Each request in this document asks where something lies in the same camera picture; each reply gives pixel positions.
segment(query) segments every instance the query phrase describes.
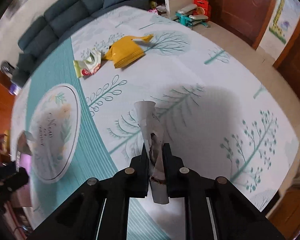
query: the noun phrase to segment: blue-gray couch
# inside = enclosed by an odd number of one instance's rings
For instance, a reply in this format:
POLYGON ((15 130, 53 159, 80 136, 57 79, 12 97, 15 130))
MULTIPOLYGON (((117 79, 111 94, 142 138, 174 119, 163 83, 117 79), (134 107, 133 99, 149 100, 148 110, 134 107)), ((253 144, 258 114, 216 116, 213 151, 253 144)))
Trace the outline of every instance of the blue-gray couch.
POLYGON ((23 51, 11 81, 23 87, 40 63, 64 40, 95 18, 128 5, 149 9, 148 0, 58 0, 36 19, 18 41, 23 51))

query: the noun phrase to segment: crumpled paper roll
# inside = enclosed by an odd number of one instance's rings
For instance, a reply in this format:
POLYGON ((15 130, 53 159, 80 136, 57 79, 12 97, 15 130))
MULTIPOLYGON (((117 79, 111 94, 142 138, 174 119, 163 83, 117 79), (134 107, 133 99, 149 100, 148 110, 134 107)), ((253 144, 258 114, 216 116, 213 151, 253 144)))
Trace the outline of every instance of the crumpled paper roll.
POLYGON ((168 204, 169 198, 163 169, 162 145, 164 130, 156 115, 155 102, 138 101, 134 107, 145 148, 150 160, 149 174, 154 203, 168 204))

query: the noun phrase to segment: silver bolt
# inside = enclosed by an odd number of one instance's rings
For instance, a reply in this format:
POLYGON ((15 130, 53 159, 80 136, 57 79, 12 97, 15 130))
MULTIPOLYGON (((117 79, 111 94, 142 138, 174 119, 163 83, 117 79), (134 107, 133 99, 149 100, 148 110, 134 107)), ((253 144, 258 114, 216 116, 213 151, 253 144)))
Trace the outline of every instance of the silver bolt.
POLYGON ((187 174, 187 173, 189 173, 189 169, 188 168, 186 168, 186 167, 182 167, 182 168, 180 168, 180 170, 179 170, 182 174, 187 174))
POLYGON ((126 168, 125 170, 124 170, 124 172, 126 173, 126 174, 133 174, 134 173, 134 168, 126 168))
POLYGON ((90 179, 88 179, 87 183, 88 183, 88 185, 92 186, 92 185, 97 183, 97 179, 96 178, 90 178, 90 179))
POLYGON ((220 184, 226 184, 227 179, 225 177, 219 177, 217 178, 217 182, 219 182, 220 184))

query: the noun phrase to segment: giraffe wall decal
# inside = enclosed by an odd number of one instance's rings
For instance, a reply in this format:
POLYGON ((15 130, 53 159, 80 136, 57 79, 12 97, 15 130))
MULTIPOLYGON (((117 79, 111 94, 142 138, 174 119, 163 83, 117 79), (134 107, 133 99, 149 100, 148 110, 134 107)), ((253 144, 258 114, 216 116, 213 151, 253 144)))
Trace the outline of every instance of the giraffe wall decal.
POLYGON ((275 36, 278 37, 278 39, 280 41, 282 41, 284 44, 286 44, 286 39, 284 38, 284 34, 282 33, 282 29, 278 26, 278 20, 281 16, 282 10, 283 10, 283 6, 286 0, 280 0, 278 9, 277 9, 277 13, 274 16, 273 22, 272 22, 272 26, 269 27, 269 31, 271 33, 273 33, 275 36))

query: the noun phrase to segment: beige floor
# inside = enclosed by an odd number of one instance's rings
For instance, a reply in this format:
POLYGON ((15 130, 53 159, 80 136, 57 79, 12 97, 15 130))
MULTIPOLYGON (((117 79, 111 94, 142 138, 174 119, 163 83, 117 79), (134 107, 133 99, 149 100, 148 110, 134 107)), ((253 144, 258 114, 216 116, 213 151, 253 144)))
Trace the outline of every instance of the beige floor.
POLYGON ((194 31, 229 52, 263 83, 286 114, 299 139, 298 153, 279 189, 280 195, 283 195, 291 184, 300 159, 300 101, 284 78, 272 67, 273 59, 256 52, 247 43, 226 29, 212 22, 210 23, 211 28, 197 25, 194 27, 194 31))

